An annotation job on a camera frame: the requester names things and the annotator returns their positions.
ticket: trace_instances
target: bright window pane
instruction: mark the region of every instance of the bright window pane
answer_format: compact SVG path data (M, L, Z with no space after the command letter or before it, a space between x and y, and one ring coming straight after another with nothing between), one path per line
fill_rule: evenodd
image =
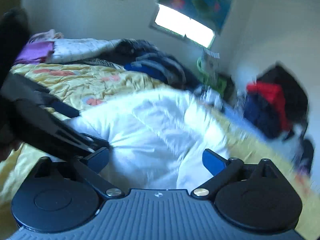
M186 36L207 48L210 46L211 41L214 38L214 32L207 26L190 19L188 27L186 28Z
M185 28L190 18L167 6L159 6L160 9L155 20L156 24L184 36L186 34Z

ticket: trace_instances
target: red garment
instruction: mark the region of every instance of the red garment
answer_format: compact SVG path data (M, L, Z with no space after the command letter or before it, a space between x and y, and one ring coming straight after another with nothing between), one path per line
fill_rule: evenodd
M280 85L257 82L256 84L248 84L247 91L248 93L258 93L263 96L277 111L281 129L286 131L290 130L291 124L285 114L285 98Z

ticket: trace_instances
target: window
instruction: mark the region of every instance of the window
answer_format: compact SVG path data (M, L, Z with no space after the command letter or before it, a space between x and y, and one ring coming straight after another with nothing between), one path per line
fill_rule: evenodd
M153 27L170 32L183 39L192 40L206 48L212 45L214 32L184 14L159 4Z

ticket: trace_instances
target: yellow bedspread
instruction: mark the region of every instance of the yellow bedspread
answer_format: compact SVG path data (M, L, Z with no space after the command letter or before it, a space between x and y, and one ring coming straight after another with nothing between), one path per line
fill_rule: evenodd
M146 74L103 66L19 64L12 68L12 72L40 82L65 103L79 110L88 109L117 95L166 87ZM317 218L320 214L320 198L309 190L309 181L297 177L290 163L282 160L253 136L237 130L222 114L215 110L212 114L227 134L232 157L241 158L246 163L258 163L261 158L269 158L286 176L303 201L303 210L296 229L307 240L315 240L320 235L320 222ZM0 163L0 239L5 239L16 230L10 202L28 172L44 155L44 152L24 144L18 151L13 151L6 161Z

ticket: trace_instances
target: white logo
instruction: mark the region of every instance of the white logo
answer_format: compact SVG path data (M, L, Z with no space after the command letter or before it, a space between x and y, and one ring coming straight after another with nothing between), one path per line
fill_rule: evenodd
M158 193L155 194L155 196L156 196L156 197L162 197L163 194L162 194L161 192L158 192Z

